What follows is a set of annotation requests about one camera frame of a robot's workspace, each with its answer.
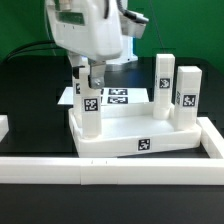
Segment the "white platform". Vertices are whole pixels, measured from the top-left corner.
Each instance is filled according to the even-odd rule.
[[[0,115],[0,142],[9,131],[8,118],[6,115]]]
[[[168,120],[153,118],[153,103],[103,106],[101,109],[102,135],[93,139],[82,138],[82,129],[76,123],[73,109],[69,110],[69,125],[81,158],[187,149],[200,144],[201,128],[198,125],[186,131],[175,131],[172,117]],[[141,149],[141,141],[148,146],[144,148],[143,143]]]

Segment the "cable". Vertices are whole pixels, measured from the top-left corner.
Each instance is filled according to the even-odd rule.
[[[39,49],[30,49],[30,50],[26,50],[27,48],[30,47],[35,47],[35,46],[40,46],[40,45],[47,45],[47,44],[55,44],[54,41],[37,41],[37,42],[33,42],[30,44],[25,44],[23,46],[20,46],[18,48],[16,48],[15,50],[13,50],[12,52],[10,52],[0,63],[0,65],[2,65],[3,63],[7,63],[12,57],[14,57],[17,54],[22,54],[22,53],[27,53],[27,52],[31,52],[31,51],[41,51],[41,50],[50,50],[50,49],[62,49],[60,47],[50,47],[50,48],[39,48]]]
[[[105,14],[104,19],[107,19],[110,12],[110,0],[105,0]]]
[[[117,7],[118,7],[119,11],[123,14],[123,16],[134,21],[135,23],[147,24],[149,22],[148,18],[139,17],[136,13],[131,12],[127,9],[124,9],[121,0],[117,0]]]
[[[123,8],[121,0],[117,0],[117,7],[118,7],[119,11],[124,15],[125,9]]]
[[[161,48],[163,49],[163,53],[165,53],[166,50],[165,50],[165,47],[164,47],[164,44],[163,44],[163,41],[162,41],[162,37],[161,37],[160,32],[159,32],[159,26],[158,26],[158,23],[157,23],[157,18],[156,18],[156,14],[155,14],[155,11],[154,11],[153,4],[152,4],[152,0],[149,0],[149,5],[150,5],[151,11],[152,11],[153,20],[155,21],[156,33],[157,33],[157,36],[159,38]]]

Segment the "black square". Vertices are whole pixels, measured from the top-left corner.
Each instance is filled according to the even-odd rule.
[[[176,103],[180,105],[180,93],[177,92]]]
[[[109,89],[109,95],[128,95],[127,89]]]
[[[195,107],[196,106],[196,95],[184,95],[183,107]]]
[[[141,139],[138,142],[138,151],[150,150],[150,139]]]
[[[169,78],[161,78],[159,82],[160,89],[169,89],[171,80]]]
[[[96,112],[99,111],[98,99],[84,99],[84,107],[86,112]]]
[[[113,96],[108,97],[108,104],[128,104],[128,97],[122,96]]]
[[[75,89],[76,89],[76,94],[79,95],[81,93],[80,92],[80,83],[75,84]]]

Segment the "black surface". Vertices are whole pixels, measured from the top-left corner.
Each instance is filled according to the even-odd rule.
[[[106,74],[107,87],[147,88],[153,100],[154,64]],[[201,59],[177,58],[203,70],[199,116],[224,135],[224,77]],[[63,57],[18,57],[0,67],[0,113],[10,132],[4,156],[77,157],[67,109],[57,106],[72,69]],[[143,157],[207,157],[203,147]],[[223,186],[0,185],[0,223],[223,223]]]

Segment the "green wall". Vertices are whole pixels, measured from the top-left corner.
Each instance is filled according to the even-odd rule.
[[[177,57],[198,57],[224,74],[224,1],[152,0],[166,52]],[[149,0],[129,0],[129,8],[144,12],[150,24],[136,41],[138,56],[162,52]],[[46,40],[43,0],[1,0],[0,59],[23,44]]]

